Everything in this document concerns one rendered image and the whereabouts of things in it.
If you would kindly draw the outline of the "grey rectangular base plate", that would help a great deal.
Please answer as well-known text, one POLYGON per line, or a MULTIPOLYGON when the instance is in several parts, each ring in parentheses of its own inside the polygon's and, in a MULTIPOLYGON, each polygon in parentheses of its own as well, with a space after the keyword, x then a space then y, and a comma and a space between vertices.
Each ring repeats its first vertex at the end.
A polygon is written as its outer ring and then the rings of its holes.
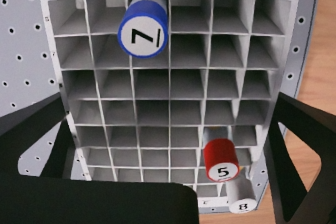
MULTIPOLYGON (((318 0, 299 0, 279 91, 297 99, 311 43, 318 0)), ((41 0, 0 0, 0 116, 59 92, 41 0)), ((20 174, 39 176, 51 153, 59 122, 18 161, 20 174)), ((257 205, 268 186, 263 149, 252 185, 257 205)))

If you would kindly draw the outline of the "white tube rack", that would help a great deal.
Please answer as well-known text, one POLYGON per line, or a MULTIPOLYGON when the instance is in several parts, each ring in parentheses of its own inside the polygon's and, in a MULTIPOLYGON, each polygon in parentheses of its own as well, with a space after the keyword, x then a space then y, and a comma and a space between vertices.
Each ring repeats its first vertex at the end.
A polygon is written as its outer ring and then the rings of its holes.
POLYGON ((167 0, 167 43, 150 58, 127 54, 118 41, 131 1, 41 0, 86 179, 181 183, 199 207, 229 206, 226 182, 206 174, 203 126, 229 126, 252 180, 298 0, 167 0))

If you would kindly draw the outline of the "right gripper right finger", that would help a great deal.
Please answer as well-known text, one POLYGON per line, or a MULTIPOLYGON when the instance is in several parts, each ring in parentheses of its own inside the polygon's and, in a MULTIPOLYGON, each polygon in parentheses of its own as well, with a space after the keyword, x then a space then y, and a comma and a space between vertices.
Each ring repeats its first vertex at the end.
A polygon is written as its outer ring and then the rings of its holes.
POLYGON ((279 91, 263 152, 275 224, 325 224, 336 214, 336 115, 279 91), (320 157, 321 170, 309 191, 278 121, 320 157))

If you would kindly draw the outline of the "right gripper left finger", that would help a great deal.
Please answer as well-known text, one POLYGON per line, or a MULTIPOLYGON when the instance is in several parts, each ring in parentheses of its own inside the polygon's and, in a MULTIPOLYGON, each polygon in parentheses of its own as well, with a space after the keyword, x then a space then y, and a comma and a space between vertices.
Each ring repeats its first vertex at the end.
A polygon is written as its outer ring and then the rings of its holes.
POLYGON ((39 176, 71 179, 76 146, 60 91, 0 117, 0 172, 20 174, 20 156, 61 122, 39 176))

